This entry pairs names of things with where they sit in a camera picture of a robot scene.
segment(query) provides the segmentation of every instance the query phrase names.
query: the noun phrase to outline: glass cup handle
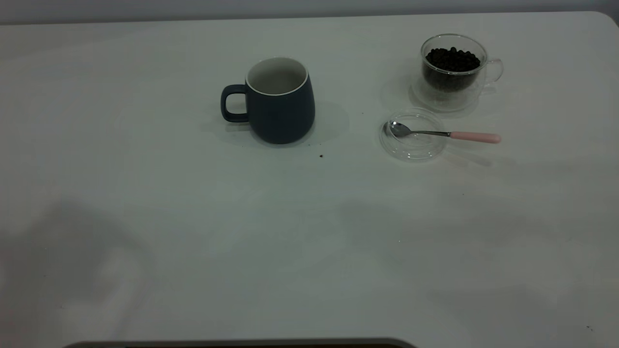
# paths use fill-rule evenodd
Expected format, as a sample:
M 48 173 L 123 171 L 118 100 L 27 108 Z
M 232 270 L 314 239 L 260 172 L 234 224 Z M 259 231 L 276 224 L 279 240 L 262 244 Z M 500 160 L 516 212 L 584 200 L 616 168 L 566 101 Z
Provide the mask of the glass cup handle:
M 498 81 L 503 76 L 503 61 L 500 59 L 493 59 L 486 64 L 486 84 Z
M 482 88 L 482 95 L 493 94 L 496 92 L 494 82 L 498 81 L 503 75 L 503 61 L 493 59 L 486 63 L 486 84 Z

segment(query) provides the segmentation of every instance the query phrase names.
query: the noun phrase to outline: mug rim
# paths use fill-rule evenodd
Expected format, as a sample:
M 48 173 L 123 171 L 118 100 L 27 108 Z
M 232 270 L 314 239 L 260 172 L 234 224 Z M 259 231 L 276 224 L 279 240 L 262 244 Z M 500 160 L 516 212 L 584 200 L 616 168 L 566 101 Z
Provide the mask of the mug rim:
M 290 61 L 293 61 L 297 64 L 299 64 L 301 67 L 303 67 L 303 70 L 305 71 L 305 78 L 303 79 L 303 82 L 297 86 L 295 89 L 285 92 L 285 93 L 280 93 L 280 94 L 270 94 L 270 93 L 264 93 L 264 92 L 260 92 L 259 90 L 255 89 L 250 83 L 249 83 L 249 73 L 260 63 L 265 62 L 265 61 L 270 61 L 272 59 L 287 59 Z M 297 90 L 299 90 L 301 87 L 303 87 L 305 85 L 305 83 L 308 81 L 310 74 L 308 72 L 308 68 L 305 67 L 305 65 L 303 65 L 303 63 L 299 62 L 298 60 L 291 58 L 291 57 L 286 57 L 286 56 L 273 56 L 273 57 L 269 57 L 269 58 L 265 58 L 265 59 L 261 59 L 260 61 L 258 61 L 256 64 L 252 65 L 251 68 L 247 71 L 247 74 L 245 74 L 245 84 L 251 88 L 251 90 L 253 90 L 254 92 L 261 94 L 261 95 L 268 95 L 270 97 L 279 97 L 281 95 L 286 95 L 286 94 L 291 94 L 296 92 Z
M 445 69 L 441 69 L 440 67 L 436 67 L 434 65 L 432 65 L 432 63 L 430 63 L 425 55 L 423 54 L 423 48 L 426 47 L 426 45 L 428 44 L 428 42 L 430 42 L 430 40 L 433 40 L 435 38 L 440 38 L 440 37 L 461 37 L 461 38 L 466 38 L 469 39 L 471 41 L 473 41 L 474 43 L 478 44 L 479 47 L 482 49 L 483 54 L 485 56 L 485 61 L 483 62 L 483 64 L 479 64 L 479 66 L 473 70 L 468 70 L 468 71 L 449 71 L 449 70 L 445 70 Z M 419 53 L 422 56 L 423 62 L 431 67 L 432 69 L 438 71 L 438 72 L 442 72 L 443 74 L 447 74 L 447 75 L 454 75 L 454 76 L 465 76 L 465 75 L 471 75 L 474 74 L 476 72 L 478 72 L 479 70 L 483 69 L 486 64 L 488 64 L 488 51 L 486 51 L 486 48 L 479 43 L 477 40 L 475 40 L 474 38 L 468 37 L 466 35 L 461 35 L 461 34 L 455 34 L 455 33 L 445 33 L 445 34 L 439 34 L 439 35 L 435 35 L 427 40 L 425 40 L 425 42 L 423 43 L 421 49 L 419 50 Z

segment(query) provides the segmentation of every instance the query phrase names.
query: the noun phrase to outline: double-walled glass cup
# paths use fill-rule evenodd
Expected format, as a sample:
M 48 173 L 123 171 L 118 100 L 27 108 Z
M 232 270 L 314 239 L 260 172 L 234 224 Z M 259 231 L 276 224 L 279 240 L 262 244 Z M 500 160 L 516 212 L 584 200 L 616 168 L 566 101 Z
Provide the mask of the double-walled glass cup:
M 432 65 L 427 56 L 435 48 L 455 47 L 471 52 L 480 61 L 470 71 L 449 71 Z M 486 49 L 477 41 L 458 34 L 441 34 L 429 38 L 421 48 L 412 74 L 412 90 L 425 106 L 441 112 L 464 109 L 475 103 L 485 86 L 503 75 L 503 62 L 488 59 Z

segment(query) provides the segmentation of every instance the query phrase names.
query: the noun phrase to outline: white table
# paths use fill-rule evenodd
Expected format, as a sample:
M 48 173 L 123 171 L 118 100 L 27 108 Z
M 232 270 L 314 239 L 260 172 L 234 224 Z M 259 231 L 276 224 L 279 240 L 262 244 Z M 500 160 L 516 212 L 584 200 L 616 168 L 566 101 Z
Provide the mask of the white table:
M 423 41 L 503 59 L 407 164 L 377 130 Z M 595 12 L 0 27 L 0 346 L 396 337 L 619 345 L 619 29 Z M 221 90 L 311 74 L 312 135 L 269 146 Z M 232 97 L 231 108 L 242 99 Z

